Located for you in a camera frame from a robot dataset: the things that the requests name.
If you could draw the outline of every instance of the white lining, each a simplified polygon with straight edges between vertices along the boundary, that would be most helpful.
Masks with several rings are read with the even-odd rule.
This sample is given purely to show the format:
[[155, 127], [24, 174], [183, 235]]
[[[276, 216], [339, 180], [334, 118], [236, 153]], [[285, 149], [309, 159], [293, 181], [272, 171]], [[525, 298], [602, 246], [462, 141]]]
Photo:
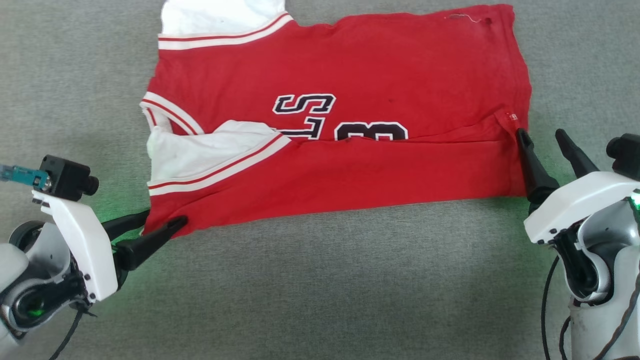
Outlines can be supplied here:
[[[160, 35], [161, 40], [158, 41], [158, 49], [160, 50], [187, 50], [194, 49], [197, 47], [207, 47], [207, 46], [220, 46], [220, 45], [238, 45], [245, 44], [254, 40], [258, 40], [260, 38], [264, 38], [278, 31], [280, 28], [285, 26], [288, 22], [292, 21], [293, 18], [288, 13], [285, 13], [283, 17], [281, 17], [276, 22], [272, 23], [268, 27], [254, 31], [251, 33], [247, 33], [245, 35], [208, 35], [208, 34], [197, 34], [197, 35], [182, 35], [182, 36], [171, 36], [171, 35]], [[175, 39], [187, 39], [187, 38], [202, 38], [202, 37], [213, 37], [209, 39], [201, 39], [201, 40], [182, 40], [182, 41], [172, 41], [172, 38]]]
[[[265, 146], [267, 143], [273, 141], [274, 138], [277, 138], [277, 140], [275, 140], [271, 145], [269, 145], [268, 147], [262, 149], [263, 146]], [[291, 142], [291, 139], [289, 139], [288, 137], [277, 133], [274, 136], [270, 136], [268, 139], [266, 139], [264, 142], [262, 142], [261, 144], [259, 144], [258, 146], [256, 146], [255, 148], [253, 148], [252, 150], [248, 151], [248, 152], [244, 152], [238, 156], [236, 156], [235, 158], [232, 158], [204, 173], [201, 174], [197, 174], [195, 176], [190, 176], [190, 177], [184, 177], [184, 178], [180, 178], [180, 179], [167, 179], [167, 180], [162, 180], [162, 181], [149, 181], [147, 183], [148, 186], [157, 186], [157, 185], [162, 185], [163, 183], [176, 183], [176, 182], [189, 182], [189, 181], [193, 181], [196, 179], [200, 179], [202, 178], [202, 180], [196, 182], [196, 183], [189, 183], [189, 184], [168, 184], [166, 186], [161, 186], [159, 188], [153, 188], [153, 189], [149, 189], [149, 195], [150, 196], [155, 196], [155, 195], [163, 195], [163, 194], [167, 194], [167, 193], [174, 193], [174, 192], [192, 192], [195, 190], [200, 190], [202, 188], [206, 188], [208, 186], [211, 186], [215, 183], [218, 183], [232, 175], [235, 175], [239, 172], [241, 172], [242, 170], [245, 170], [247, 168], [249, 168], [252, 165], [255, 165], [259, 162], [261, 162], [262, 160], [265, 160], [266, 158], [270, 157], [271, 155], [274, 155], [276, 152], [278, 152], [280, 149], [282, 149], [283, 147], [285, 147], [288, 143]], [[247, 157], [245, 160], [240, 161], [239, 163], [233, 164], [234, 162]], [[225, 170], [220, 171], [221, 169], [229, 166], [233, 164], [232, 166], [226, 168]]]
[[[165, 108], [167, 108], [168, 110], [173, 112], [178, 117], [176, 118], [176, 116], [174, 116], [173, 114], [167, 112], [166, 110], [162, 109], [161, 107], [156, 106], [155, 104], [150, 104], [149, 102], [146, 102], [145, 100], [153, 101], [153, 102], [156, 102], [156, 103], [164, 106]], [[152, 108], [153, 110], [155, 110], [154, 115], [156, 114], [157, 111], [161, 112], [166, 117], [168, 117], [169, 119], [174, 121], [176, 124], [178, 124], [178, 126], [180, 126], [183, 130], [185, 130], [185, 132], [187, 134], [189, 134], [189, 135], [202, 135], [202, 134], [204, 134], [204, 131], [202, 130], [200, 125], [196, 122], [196, 120], [193, 119], [193, 117], [191, 117], [189, 114], [187, 114], [184, 110], [180, 109], [176, 104], [174, 104], [171, 101], [165, 99], [164, 97], [161, 97], [160, 95], [154, 94], [152, 92], [147, 92], [145, 94], [145, 96], [142, 98], [142, 102], [140, 102], [140, 106], [142, 108]]]
[[284, 0], [166, 0], [162, 32], [242, 34], [271, 24], [284, 11]]

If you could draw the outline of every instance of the green light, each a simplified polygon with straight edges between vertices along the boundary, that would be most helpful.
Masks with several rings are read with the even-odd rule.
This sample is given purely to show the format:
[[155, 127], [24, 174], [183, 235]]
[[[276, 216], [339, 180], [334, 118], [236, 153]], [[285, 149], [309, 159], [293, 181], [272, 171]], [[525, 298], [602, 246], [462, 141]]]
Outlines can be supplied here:
[[636, 207], [636, 209], [640, 210], [640, 193], [634, 192], [631, 194], [631, 203]]
[[44, 315], [44, 301], [41, 298], [32, 299], [29, 304], [27, 304], [27, 315], [32, 318], [39, 318]]
[[44, 309], [29, 310], [27, 311], [27, 314], [32, 318], [39, 318], [42, 316], [42, 314], [44, 314]]

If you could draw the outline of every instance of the basketball jersey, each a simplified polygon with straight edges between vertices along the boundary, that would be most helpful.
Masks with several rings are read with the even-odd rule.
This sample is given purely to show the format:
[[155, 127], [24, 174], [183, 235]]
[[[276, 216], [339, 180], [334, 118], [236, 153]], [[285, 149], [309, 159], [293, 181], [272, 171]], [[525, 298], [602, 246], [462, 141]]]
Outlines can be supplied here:
[[514, 135], [527, 127], [531, 86], [510, 6], [300, 26], [282, 1], [238, 4], [163, 9], [163, 31], [176, 33], [159, 36], [141, 102], [152, 128], [148, 231], [178, 215], [186, 234], [523, 195]]

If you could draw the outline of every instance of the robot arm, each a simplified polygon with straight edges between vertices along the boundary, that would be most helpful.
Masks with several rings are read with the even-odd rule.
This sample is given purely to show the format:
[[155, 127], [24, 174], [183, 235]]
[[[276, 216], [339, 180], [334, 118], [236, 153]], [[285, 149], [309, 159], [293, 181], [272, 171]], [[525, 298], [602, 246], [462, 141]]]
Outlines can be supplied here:
[[101, 224], [89, 206], [77, 202], [97, 191], [97, 179], [89, 173], [84, 165], [54, 156], [46, 156], [40, 170], [0, 168], [0, 179], [33, 185], [33, 202], [54, 221], [22, 224], [10, 243], [0, 244], [0, 359], [65, 306], [88, 313], [187, 223], [186, 217], [175, 218], [112, 245], [143, 226], [149, 212]]
[[538, 161], [528, 134], [518, 130], [531, 202], [525, 230], [533, 243], [555, 249], [564, 265], [572, 294], [572, 357], [638, 359], [640, 136], [609, 143], [614, 172], [599, 171], [563, 130], [556, 138], [578, 177], [562, 187]]

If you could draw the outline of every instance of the green led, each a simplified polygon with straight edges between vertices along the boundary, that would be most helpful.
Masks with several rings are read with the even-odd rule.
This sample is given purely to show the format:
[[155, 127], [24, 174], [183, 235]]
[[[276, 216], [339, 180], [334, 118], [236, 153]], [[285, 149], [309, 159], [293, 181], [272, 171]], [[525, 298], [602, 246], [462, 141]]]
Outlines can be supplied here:
[[640, 210], [640, 193], [634, 192], [631, 194], [631, 203], [636, 207], [636, 209]]
[[44, 309], [29, 310], [27, 311], [27, 314], [32, 318], [39, 318], [44, 314]]

